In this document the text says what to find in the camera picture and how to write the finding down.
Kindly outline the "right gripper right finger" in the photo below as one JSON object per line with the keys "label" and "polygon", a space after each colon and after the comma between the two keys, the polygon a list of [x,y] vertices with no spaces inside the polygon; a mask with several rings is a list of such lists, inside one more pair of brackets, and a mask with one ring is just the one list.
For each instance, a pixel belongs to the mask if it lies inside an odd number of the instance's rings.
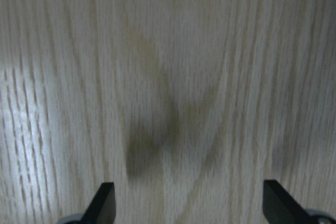
{"label": "right gripper right finger", "polygon": [[302,208],[274,179],[264,180],[262,203],[268,223],[335,223],[335,218],[326,212]]}

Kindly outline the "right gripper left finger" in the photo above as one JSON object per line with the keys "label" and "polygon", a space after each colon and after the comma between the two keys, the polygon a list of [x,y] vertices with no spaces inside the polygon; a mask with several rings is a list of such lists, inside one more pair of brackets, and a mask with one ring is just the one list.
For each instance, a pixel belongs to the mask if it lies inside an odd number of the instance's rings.
{"label": "right gripper left finger", "polygon": [[59,219],[59,223],[114,223],[116,196],[113,182],[100,185],[83,214],[73,214]]}

